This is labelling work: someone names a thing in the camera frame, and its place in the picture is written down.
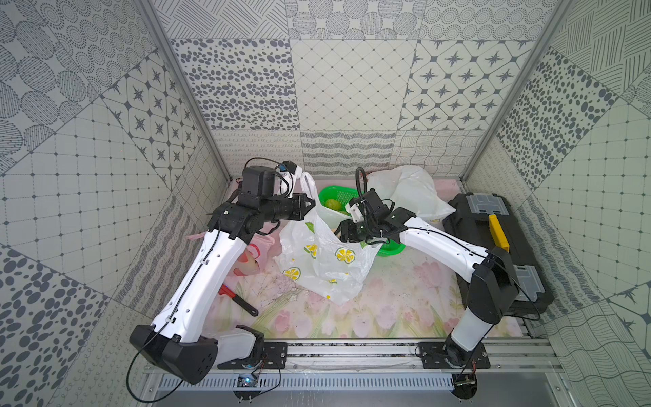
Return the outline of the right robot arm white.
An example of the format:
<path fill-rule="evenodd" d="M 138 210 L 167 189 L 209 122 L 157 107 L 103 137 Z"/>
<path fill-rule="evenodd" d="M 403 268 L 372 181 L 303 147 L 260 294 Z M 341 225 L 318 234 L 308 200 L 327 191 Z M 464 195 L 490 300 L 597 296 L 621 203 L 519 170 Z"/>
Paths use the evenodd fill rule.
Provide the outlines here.
<path fill-rule="evenodd" d="M 368 188 L 361 167 L 355 170 L 354 179 L 358 196 L 347 204 L 352 219 L 337 228 L 340 240 L 403 244 L 449 267 L 469 284 L 464 315 L 442 346 L 449 365 L 465 366 L 520 292 L 510 253 L 498 246 L 486 249 L 469 244 L 428 225 L 406 208 L 387 206 L 375 189 Z"/>

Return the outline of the green pear in tray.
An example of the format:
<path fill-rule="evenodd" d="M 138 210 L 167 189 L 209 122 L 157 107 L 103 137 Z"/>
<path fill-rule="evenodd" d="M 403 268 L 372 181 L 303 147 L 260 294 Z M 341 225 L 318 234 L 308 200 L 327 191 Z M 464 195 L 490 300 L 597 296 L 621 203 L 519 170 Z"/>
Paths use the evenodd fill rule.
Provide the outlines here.
<path fill-rule="evenodd" d="M 328 199 L 325 202 L 325 207 L 327 207 L 327 208 L 329 208 L 331 210 L 335 210 L 335 211 L 342 210 L 342 204 L 339 201 L 335 200 L 335 199 Z"/>

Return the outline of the white lemon-print plastic bag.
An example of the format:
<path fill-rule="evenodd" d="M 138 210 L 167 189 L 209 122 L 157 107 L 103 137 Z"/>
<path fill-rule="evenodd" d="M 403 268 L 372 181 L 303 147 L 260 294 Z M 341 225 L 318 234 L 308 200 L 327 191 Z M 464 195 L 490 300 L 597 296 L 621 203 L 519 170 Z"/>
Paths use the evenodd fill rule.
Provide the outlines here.
<path fill-rule="evenodd" d="M 279 271 L 303 288 L 336 305 L 354 299 L 364 286 L 381 245 L 344 243 L 327 222 L 327 208 L 318 200 L 314 178 L 303 172 L 296 184 L 315 200 L 304 220 L 290 221 L 281 229 L 281 254 L 274 258 Z"/>

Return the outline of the pink peach-print plastic bag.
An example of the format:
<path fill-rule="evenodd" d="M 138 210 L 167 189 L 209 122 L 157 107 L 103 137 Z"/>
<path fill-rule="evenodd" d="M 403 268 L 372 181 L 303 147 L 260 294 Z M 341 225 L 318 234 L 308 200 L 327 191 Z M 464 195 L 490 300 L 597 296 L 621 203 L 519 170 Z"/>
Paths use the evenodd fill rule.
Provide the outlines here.
<path fill-rule="evenodd" d="M 225 279 L 227 276 L 249 276 L 264 270 L 267 252 L 273 238 L 255 235 L 246 244 L 238 237 L 231 238 L 228 232 L 214 229 L 191 235 L 189 240 L 203 239 L 196 259 L 187 276 Z"/>

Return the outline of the aluminium mounting rail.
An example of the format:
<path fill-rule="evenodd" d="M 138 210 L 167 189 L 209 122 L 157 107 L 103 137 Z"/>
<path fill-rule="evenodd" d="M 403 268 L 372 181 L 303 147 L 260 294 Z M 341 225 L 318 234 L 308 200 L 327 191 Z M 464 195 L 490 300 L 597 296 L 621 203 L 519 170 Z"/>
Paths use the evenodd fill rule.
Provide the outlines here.
<path fill-rule="evenodd" d="M 420 358 L 415 355 L 418 343 L 442 341 L 442 339 L 300 339 L 287 341 L 288 355 L 283 370 L 264 369 L 263 372 L 407 372 L 432 371 L 434 373 L 472 374 L 478 372 L 495 373 L 551 373 L 561 372 L 559 358 L 545 339 L 500 339 L 488 338 L 482 341 L 488 359 L 489 369 L 424 369 Z M 232 361 L 233 354 L 221 350 L 217 356 L 201 356 L 197 362 L 183 361 L 182 366 L 190 369 L 189 383 L 196 384 L 210 373 L 254 371 L 219 370 L 217 365 Z"/>

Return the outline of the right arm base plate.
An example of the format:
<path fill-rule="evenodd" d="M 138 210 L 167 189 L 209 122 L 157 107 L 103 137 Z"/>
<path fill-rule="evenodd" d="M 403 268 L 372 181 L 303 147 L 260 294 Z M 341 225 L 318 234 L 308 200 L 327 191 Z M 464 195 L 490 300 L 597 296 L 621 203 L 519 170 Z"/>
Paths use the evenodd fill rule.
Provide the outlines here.
<path fill-rule="evenodd" d="M 491 362 L 484 344 L 471 351 L 465 351 L 447 341 L 425 341 L 417 344 L 415 355 L 420 358 L 424 369 L 489 369 Z"/>

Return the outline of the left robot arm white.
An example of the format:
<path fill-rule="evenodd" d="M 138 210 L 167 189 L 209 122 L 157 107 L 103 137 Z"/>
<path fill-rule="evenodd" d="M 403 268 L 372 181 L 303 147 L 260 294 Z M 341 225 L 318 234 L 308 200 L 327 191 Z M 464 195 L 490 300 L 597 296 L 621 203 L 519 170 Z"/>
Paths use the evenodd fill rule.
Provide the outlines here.
<path fill-rule="evenodd" d="M 294 190 L 304 173 L 292 161 L 243 169 L 237 195 L 213 212 L 176 292 L 151 324 L 134 328 L 130 342 L 140 356 L 190 384 L 201 382 L 214 365 L 262 362 L 261 332 L 239 325 L 210 338 L 203 336 L 203 325 L 228 273 L 264 225 L 303 220 L 315 208 L 313 198 Z"/>

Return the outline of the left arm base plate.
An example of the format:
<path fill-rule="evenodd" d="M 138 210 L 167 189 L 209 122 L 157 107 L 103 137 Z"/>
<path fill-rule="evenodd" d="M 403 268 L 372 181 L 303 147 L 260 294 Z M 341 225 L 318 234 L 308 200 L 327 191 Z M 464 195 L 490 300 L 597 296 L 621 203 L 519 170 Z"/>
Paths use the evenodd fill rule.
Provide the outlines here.
<path fill-rule="evenodd" d="M 254 344 L 249 356 L 244 359 L 226 361 L 217 365 L 219 370 L 252 370 L 260 366 L 264 369 L 283 370 L 286 367 L 288 355 L 287 342 L 263 341 Z"/>

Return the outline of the plain white plastic bag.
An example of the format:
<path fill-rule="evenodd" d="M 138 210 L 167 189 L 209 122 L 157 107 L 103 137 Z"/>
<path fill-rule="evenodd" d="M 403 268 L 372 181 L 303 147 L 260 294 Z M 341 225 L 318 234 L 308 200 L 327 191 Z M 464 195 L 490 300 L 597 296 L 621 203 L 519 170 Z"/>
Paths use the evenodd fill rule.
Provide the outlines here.
<path fill-rule="evenodd" d="M 455 208 L 439 198 L 434 180 L 419 166 L 373 172 L 368 176 L 368 186 L 380 198 L 390 199 L 422 220 L 438 222 L 455 212 Z"/>

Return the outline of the red black pipe wrench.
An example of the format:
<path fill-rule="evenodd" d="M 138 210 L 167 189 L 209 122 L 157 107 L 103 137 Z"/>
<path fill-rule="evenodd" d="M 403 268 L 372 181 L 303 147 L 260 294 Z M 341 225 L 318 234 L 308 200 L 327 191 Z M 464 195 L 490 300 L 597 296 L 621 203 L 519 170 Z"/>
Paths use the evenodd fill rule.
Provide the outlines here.
<path fill-rule="evenodd" d="M 219 290 L 219 295 L 227 296 L 235 304 L 237 304 L 239 307 L 241 307 L 243 310 L 249 313 L 249 315 L 252 315 L 253 317 L 257 317 L 259 315 L 259 311 L 255 307 L 253 307 L 244 298 L 242 298 L 234 291 L 232 291 L 230 288 L 228 288 L 228 286 L 226 286 L 225 284 L 221 285 Z"/>

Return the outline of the floral pink table mat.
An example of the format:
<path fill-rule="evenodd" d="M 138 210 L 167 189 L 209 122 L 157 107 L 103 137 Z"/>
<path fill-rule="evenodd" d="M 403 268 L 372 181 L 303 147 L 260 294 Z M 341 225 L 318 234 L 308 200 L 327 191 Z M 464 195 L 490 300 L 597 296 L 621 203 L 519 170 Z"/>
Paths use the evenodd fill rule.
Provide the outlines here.
<path fill-rule="evenodd" d="M 220 296 L 210 307 L 205 336 L 242 324 L 267 338 L 446 337 L 465 310 L 456 274 L 414 249 L 376 258 L 359 295 L 344 305 L 299 286 L 274 260 L 254 275 L 230 274 L 225 284 L 259 315 Z"/>

